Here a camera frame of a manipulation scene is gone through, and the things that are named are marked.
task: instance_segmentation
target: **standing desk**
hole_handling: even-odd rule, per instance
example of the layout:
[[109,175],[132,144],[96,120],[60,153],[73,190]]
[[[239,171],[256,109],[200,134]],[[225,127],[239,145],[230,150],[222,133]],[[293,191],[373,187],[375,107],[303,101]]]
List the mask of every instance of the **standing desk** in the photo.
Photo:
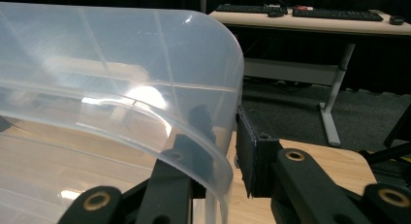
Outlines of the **standing desk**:
[[390,16],[378,11],[381,22],[292,17],[270,18],[264,14],[213,12],[211,17],[226,25],[235,34],[268,34],[330,39],[346,44],[339,65],[316,65],[296,62],[244,58],[244,75],[278,80],[293,80],[331,85],[331,93],[325,103],[320,103],[321,116],[329,145],[340,147],[332,107],[348,69],[355,45],[362,41],[411,42],[411,25],[390,25]]

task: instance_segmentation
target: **desk leg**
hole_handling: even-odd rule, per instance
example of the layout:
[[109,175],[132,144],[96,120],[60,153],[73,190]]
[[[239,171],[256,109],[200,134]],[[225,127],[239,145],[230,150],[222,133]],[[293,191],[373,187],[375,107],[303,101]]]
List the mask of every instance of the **desk leg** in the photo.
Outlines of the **desk leg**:
[[200,0],[200,11],[206,14],[206,0]]
[[345,72],[347,71],[347,65],[350,62],[354,47],[355,44],[348,44],[342,56],[341,62],[339,63],[338,71],[333,79],[332,92],[328,98],[328,101],[327,103],[320,103],[321,116],[323,117],[324,128],[326,129],[329,145],[333,147],[340,147],[341,141],[339,140],[338,133],[336,132],[335,124],[332,119],[332,107],[338,94],[339,87],[344,79]]

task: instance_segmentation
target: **light wooden surface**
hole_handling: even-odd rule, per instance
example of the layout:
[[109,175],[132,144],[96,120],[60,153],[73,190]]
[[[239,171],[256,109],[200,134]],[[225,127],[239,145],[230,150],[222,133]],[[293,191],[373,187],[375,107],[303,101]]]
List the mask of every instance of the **light wooden surface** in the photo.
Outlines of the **light wooden surface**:
[[[280,142],[283,147],[298,148],[309,153],[336,184],[357,194],[362,195],[368,184],[376,183],[368,164],[356,152],[287,140],[281,140]],[[236,133],[233,134],[228,151],[228,158],[234,171],[232,195],[229,204],[229,223],[275,223],[269,198],[247,198],[244,183],[241,179],[241,171],[234,166],[235,155]]]
[[365,33],[365,34],[389,34],[411,36],[411,25],[389,24],[390,16],[378,11],[384,20],[356,21],[324,18],[292,17],[291,11],[283,17],[270,18],[265,14],[244,14],[244,13],[222,13],[213,12],[209,14],[224,24],[247,25],[274,28],[292,28],[301,30],[345,32],[345,33]]

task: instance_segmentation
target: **screw hole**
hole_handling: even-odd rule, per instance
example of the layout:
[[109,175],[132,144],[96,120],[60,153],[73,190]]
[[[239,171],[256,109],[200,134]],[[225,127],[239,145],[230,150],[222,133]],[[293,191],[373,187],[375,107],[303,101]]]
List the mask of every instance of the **screw hole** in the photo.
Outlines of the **screw hole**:
[[304,155],[296,151],[289,151],[286,153],[287,158],[294,161],[302,161],[305,159]]
[[383,188],[378,191],[380,198],[393,206],[400,208],[411,207],[410,200],[402,193],[390,188]]
[[82,204],[85,210],[94,211],[107,205],[111,196],[106,191],[99,191],[90,195]]

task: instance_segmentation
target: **black 3d-printed part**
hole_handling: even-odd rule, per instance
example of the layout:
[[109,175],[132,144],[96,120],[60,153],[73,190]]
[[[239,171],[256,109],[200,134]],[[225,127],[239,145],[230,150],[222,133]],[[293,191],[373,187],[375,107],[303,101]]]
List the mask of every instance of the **black 3d-printed part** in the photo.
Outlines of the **black 3d-printed part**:
[[114,187],[99,186],[79,195],[63,214],[59,224],[123,223],[121,192]]
[[157,160],[135,223],[192,223],[191,178]]
[[247,196],[270,198],[274,182],[271,163],[282,146],[259,112],[238,109],[236,149]]
[[[276,194],[280,193],[273,193],[273,212],[276,211],[275,202],[278,202],[284,208],[290,204],[290,213],[294,210],[301,223],[371,223],[309,154],[287,148],[280,150],[277,157],[273,168],[281,181],[281,193],[285,194],[276,200]],[[290,215],[284,215],[284,212],[274,213],[274,216],[279,224],[290,223]]]
[[390,184],[370,184],[361,202],[373,223],[411,223],[411,195]]

